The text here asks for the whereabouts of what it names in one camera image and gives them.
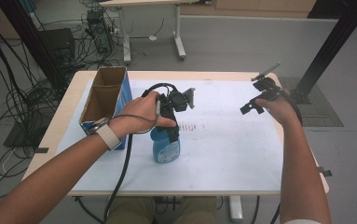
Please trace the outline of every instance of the watch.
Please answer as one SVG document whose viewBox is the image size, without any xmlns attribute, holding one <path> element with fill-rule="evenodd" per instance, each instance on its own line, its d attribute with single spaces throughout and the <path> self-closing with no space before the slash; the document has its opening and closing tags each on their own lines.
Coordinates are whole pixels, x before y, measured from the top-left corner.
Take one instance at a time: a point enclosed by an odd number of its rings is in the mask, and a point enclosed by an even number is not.
<svg viewBox="0 0 357 224">
<path fill-rule="evenodd" d="M 109 128 L 109 120 L 109 118 L 102 118 L 97 120 L 88 128 L 88 133 L 97 133 L 108 145 L 109 150 L 114 150 L 117 148 L 117 146 L 120 145 L 120 139 L 118 139 L 111 128 Z"/>
</svg>

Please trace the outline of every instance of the forearm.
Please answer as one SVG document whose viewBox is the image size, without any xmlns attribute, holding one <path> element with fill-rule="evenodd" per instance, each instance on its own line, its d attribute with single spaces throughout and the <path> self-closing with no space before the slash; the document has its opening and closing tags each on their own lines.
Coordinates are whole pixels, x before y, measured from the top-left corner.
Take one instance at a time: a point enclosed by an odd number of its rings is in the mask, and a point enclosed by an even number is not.
<svg viewBox="0 0 357 224">
<path fill-rule="evenodd" d="M 0 202 L 0 223 L 39 223 L 106 150 L 97 134 L 64 150 Z"/>
<path fill-rule="evenodd" d="M 311 219 L 331 223 L 323 183 L 298 121 L 284 125 L 281 223 Z"/>
</svg>

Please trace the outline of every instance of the right hand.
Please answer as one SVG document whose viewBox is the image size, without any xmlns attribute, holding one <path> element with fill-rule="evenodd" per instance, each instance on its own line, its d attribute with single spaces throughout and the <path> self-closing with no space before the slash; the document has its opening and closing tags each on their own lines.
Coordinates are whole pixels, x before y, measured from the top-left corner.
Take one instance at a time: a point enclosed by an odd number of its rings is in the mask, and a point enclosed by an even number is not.
<svg viewBox="0 0 357 224">
<path fill-rule="evenodd" d="M 279 96 L 274 101 L 256 99 L 255 102 L 257 105 L 267 109 L 271 116 L 273 116 L 273 118 L 277 120 L 282 126 L 286 126 L 291 122 L 299 121 L 292 106 L 282 96 Z"/>
</svg>

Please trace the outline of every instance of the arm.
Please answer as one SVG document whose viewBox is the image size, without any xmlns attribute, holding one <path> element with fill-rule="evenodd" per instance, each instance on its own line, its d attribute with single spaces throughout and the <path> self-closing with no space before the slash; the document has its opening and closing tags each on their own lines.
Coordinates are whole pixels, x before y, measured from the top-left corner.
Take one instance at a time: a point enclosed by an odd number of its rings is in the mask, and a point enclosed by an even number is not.
<svg viewBox="0 0 357 224">
<path fill-rule="evenodd" d="M 283 127 L 281 223 L 293 219 L 332 223 L 323 183 L 295 111 L 281 97 L 256 103 L 267 108 Z"/>
<path fill-rule="evenodd" d="M 151 91 L 146 97 L 129 102 L 120 114 L 155 119 L 157 95 Z M 153 125 L 154 122 L 132 117 L 119 117 L 109 123 L 119 138 L 146 131 Z M 158 117 L 157 126 L 171 127 L 175 122 Z M 106 150 L 107 145 L 98 134 L 87 136 L 65 149 L 24 179 L 0 202 L 0 223 L 39 223 Z"/>
</svg>

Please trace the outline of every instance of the black pole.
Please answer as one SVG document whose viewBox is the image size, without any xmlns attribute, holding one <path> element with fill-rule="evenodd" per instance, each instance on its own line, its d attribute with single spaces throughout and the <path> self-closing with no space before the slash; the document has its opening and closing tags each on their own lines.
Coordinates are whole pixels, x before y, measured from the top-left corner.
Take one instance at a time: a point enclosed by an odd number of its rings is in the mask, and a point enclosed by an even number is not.
<svg viewBox="0 0 357 224">
<path fill-rule="evenodd" d="M 32 19 L 21 6 L 20 0 L 0 0 L 0 8 L 44 72 L 58 100 L 61 100 L 68 87 L 68 81 L 59 72 L 50 53 L 42 43 Z"/>
<path fill-rule="evenodd" d="M 308 70 L 292 91 L 292 97 L 296 103 L 304 104 L 309 102 L 309 92 L 356 27 L 357 0 L 352 0 L 330 35 L 326 38 Z"/>
</svg>

